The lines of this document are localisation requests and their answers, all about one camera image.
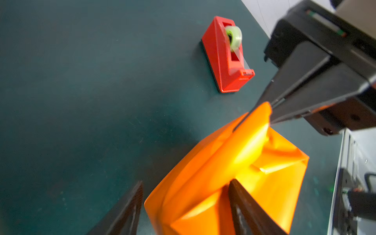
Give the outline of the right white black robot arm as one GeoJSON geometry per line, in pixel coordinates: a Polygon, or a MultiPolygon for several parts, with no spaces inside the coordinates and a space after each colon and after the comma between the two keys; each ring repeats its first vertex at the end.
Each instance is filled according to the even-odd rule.
{"type": "Polygon", "coordinates": [[[325,136],[376,125],[376,3],[301,1],[276,24],[265,60],[278,71],[258,100],[271,124],[304,118],[325,136]]]}

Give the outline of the red tape dispenser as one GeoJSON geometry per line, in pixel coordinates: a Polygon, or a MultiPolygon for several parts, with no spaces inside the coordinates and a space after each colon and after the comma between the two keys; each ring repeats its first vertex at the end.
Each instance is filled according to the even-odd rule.
{"type": "Polygon", "coordinates": [[[233,20],[215,16],[201,43],[220,93],[238,92],[255,76],[243,55],[242,31],[233,20]]]}

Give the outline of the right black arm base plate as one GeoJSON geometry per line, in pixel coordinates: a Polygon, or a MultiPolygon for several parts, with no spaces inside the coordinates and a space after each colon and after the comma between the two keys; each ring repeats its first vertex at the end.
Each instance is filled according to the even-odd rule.
{"type": "Polygon", "coordinates": [[[333,235],[357,235],[357,221],[354,220],[348,199],[348,191],[354,187],[355,183],[351,175],[345,168],[340,168],[335,184],[332,218],[333,235]]]}

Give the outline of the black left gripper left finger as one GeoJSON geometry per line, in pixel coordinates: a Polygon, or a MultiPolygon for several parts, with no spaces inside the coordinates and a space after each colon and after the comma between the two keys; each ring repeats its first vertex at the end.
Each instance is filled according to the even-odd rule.
{"type": "Polygon", "coordinates": [[[135,235],[144,197],[144,185],[138,181],[97,223],[88,235],[135,235]]]}

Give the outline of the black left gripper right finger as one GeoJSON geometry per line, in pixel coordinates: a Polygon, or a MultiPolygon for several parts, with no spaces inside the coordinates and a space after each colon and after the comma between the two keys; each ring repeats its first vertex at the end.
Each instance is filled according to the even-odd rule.
{"type": "Polygon", "coordinates": [[[234,179],[228,190],[233,225],[237,235],[286,235],[242,184],[234,179]]]}

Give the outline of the orange wrapping paper sheet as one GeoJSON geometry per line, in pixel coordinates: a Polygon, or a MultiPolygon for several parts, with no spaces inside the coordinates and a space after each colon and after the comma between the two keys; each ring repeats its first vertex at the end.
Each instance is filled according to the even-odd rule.
{"type": "Polygon", "coordinates": [[[229,186],[237,180],[290,232],[309,157],[270,127],[258,106],[200,141],[158,184],[145,209],[158,235],[233,235],[229,186]]]}

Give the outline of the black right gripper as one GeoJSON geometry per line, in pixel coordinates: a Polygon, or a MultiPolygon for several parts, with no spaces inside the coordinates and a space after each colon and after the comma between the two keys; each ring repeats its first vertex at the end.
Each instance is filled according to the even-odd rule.
{"type": "Polygon", "coordinates": [[[269,102],[271,123],[302,117],[325,136],[375,127],[375,39],[301,1],[277,22],[264,54],[278,72],[251,111],[269,102]]]}

